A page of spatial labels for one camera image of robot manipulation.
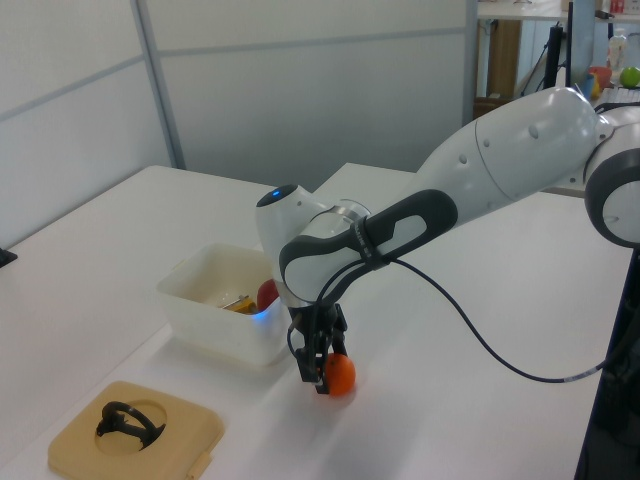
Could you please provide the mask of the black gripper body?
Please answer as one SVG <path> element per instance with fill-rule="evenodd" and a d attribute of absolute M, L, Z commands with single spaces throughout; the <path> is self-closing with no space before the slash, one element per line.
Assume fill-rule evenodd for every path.
<path fill-rule="evenodd" d="M 296 349 L 311 345 L 313 340 L 320 340 L 324 335 L 328 336 L 328 344 L 332 348 L 332 330 L 338 319 L 346 319 L 341 306 L 311 305 L 303 308 L 289 308 L 291 316 L 290 327 L 297 330 L 304 339 L 304 344 L 296 346 Z"/>

